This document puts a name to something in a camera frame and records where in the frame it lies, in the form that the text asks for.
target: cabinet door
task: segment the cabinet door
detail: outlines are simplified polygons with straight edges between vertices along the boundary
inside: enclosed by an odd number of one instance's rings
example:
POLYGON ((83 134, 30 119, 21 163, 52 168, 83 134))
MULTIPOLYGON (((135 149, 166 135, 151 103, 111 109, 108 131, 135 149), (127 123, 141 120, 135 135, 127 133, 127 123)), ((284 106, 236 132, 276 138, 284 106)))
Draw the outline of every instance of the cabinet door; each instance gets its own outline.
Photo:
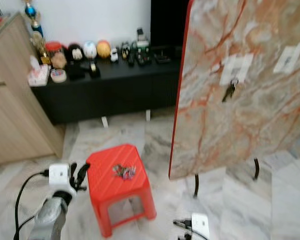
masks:
POLYGON ((0 85, 0 163, 53 154, 28 113, 0 85))

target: white sticker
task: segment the white sticker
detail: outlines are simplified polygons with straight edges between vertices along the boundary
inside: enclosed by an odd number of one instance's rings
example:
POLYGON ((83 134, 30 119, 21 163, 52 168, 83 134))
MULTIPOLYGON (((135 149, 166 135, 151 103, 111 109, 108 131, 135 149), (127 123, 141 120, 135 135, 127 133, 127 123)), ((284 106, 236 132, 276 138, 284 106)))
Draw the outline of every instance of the white sticker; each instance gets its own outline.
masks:
POLYGON ((290 74, 300 55, 300 42, 297 46, 286 46, 276 63, 273 73, 290 74))
POLYGON ((233 78, 237 78, 239 83, 244 83, 253 59, 254 55, 252 53, 246 54, 243 57, 237 57, 236 54, 229 56, 225 60, 219 84, 229 85, 233 78))

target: key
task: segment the key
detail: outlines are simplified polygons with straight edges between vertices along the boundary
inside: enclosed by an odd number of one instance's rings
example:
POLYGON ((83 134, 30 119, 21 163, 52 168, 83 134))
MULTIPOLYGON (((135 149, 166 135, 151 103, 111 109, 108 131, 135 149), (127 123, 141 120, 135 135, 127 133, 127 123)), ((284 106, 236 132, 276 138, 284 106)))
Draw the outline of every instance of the key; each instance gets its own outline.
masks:
POLYGON ((222 99, 223 103, 227 100, 228 97, 232 98, 232 96, 234 95, 234 92, 236 90, 236 85, 238 84, 238 82, 239 82, 239 80, 237 78, 233 78, 230 81, 230 85, 226 89, 224 97, 222 99))

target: black sideboard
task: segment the black sideboard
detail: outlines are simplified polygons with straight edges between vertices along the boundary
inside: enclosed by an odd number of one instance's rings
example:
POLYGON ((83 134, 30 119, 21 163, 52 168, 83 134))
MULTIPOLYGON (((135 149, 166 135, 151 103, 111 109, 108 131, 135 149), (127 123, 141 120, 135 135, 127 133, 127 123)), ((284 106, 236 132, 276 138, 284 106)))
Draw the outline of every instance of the black sideboard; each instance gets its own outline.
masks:
POLYGON ((48 80, 45 86, 32 87, 53 124, 158 109, 174 106, 177 99, 180 59, 169 63, 129 66, 98 60, 101 77, 88 73, 62 83, 48 80))

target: marble floor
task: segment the marble floor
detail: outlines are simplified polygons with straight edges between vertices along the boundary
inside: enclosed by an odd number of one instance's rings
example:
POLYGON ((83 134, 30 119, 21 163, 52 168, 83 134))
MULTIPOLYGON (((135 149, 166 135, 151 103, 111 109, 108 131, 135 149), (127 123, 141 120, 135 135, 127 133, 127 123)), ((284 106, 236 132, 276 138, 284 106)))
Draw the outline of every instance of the marble floor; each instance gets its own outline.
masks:
MULTIPOLYGON (((103 128, 101 119, 69 124, 62 159, 48 156, 0 166, 0 240, 13 238, 14 205, 27 176, 57 162, 80 166, 92 152, 123 143, 135 145, 141 154, 157 217, 115 228, 109 240, 177 240, 185 231, 172 221, 189 218, 191 213, 208 216, 210 240, 300 240, 300 138, 289 151, 261 159, 257 181, 252 179, 252 159, 199 175, 199 193, 193 199, 194 177, 168 178, 173 109, 152 111, 150 122, 145 118, 145 112, 109 117, 108 129, 103 128)), ((47 179, 31 180, 20 200, 20 222, 33 215, 51 194, 47 179)), ((135 205, 123 201, 109 213, 115 221, 135 211, 135 205)), ((20 239, 27 239, 32 226, 30 222, 22 228, 20 239)), ((70 203, 61 239, 103 239, 88 192, 80 192, 70 203)))

